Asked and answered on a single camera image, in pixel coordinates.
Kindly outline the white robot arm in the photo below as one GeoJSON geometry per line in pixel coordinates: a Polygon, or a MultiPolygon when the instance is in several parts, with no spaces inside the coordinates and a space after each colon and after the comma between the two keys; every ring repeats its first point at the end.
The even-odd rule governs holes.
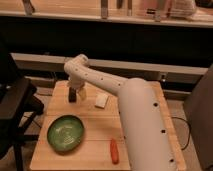
{"type": "Polygon", "coordinates": [[[84,54],[67,61],[64,71],[75,90],[88,82],[117,97],[132,171],[178,171],[160,105],[148,81],[90,69],[84,54]]]}

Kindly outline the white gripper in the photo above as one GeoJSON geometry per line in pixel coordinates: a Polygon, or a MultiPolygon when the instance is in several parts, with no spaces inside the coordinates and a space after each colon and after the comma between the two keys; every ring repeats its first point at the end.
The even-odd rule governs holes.
{"type": "Polygon", "coordinates": [[[79,95],[80,99],[81,100],[85,100],[86,99],[86,97],[87,97],[86,89],[82,88],[85,85],[85,81],[84,80],[76,79],[76,78],[74,78],[74,79],[69,78],[67,85],[69,87],[75,89],[75,90],[79,89],[78,90],[78,95],[79,95]]]}

